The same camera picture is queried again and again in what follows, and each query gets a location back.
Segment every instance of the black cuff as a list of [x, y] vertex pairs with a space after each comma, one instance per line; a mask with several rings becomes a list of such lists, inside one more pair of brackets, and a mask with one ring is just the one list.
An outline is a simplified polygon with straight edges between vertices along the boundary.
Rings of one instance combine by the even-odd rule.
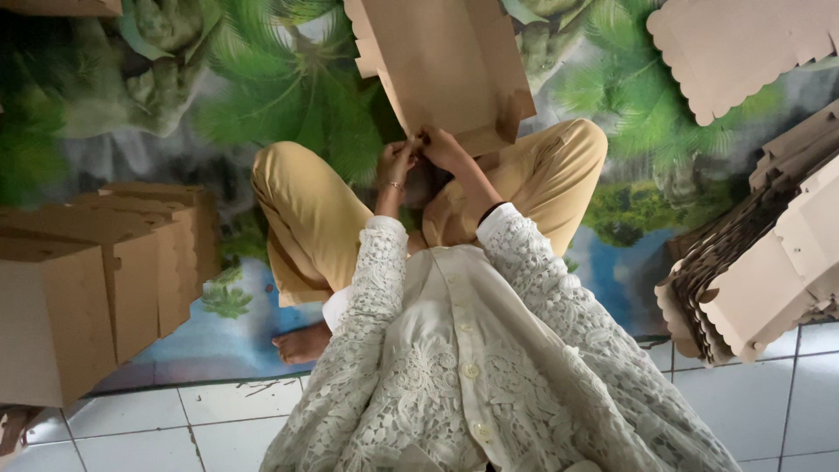
[[498, 202], [498, 203], [496, 203], [495, 205], [492, 205], [492, 206], [491, 206], [491, 207], [490, 207], [490, 208], [489, 208], [489, 209], [488, 209], [488, 210], [487, 210], [487, 211], [483, 214], [483, 216], [481, 217], [481, 219], [480, 219], [480, 220], [478, 220], [477, 225], [478, 225], [478, 226], [481, 226], [481, 223], [483, 223], [483, 220], [487, 219], [487, 217], [489, 217], [489, 215], [491, 215], [491, 214], [492, 214], [492, 212], [494, 212], [496, 208], [498, 208], [498, 207], [502, 206], [504, 203], [507, 203], [507, 202]]

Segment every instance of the white lace cardigan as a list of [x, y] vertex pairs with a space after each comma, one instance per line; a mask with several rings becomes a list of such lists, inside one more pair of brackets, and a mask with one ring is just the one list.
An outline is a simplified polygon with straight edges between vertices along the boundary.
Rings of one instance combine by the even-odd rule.
[[394, 470], [408, 448], [443, 470], [739, 470], [532, 221], [504, 204], [478, 238], [406, 263], [401, 224], [370, 219], [349, 308], [262, 472]]

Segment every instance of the white tile floor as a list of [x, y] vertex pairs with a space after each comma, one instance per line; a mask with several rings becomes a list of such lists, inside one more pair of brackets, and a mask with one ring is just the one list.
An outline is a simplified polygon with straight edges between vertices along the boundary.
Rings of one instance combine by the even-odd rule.
[[[744, 472], [839, 472], [839, 323], [789, 333], [756, 364], [709, 370], [671, 343], [649, 354]], [[147, 391], [48, 409], [27, 432], [32, 445], [3, 472], [255, 472], [306, 380]]]

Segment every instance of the button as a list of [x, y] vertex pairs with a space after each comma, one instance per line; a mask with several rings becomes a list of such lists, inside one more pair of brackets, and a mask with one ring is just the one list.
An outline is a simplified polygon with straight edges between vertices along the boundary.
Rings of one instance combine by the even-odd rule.
[[475, 433], [475, 438], [478, 441], [489, 443], [489, 440], [492, 439], [492, 429], [481, 422], [472, 425], [472, 432]]
[[463, 370], [463, 375], [465, 375], [467, 379], [475, 380], [481, 374], [481, 370], [474, 364], [464, 364], [463, 367], [461, 367], [461, 370]]

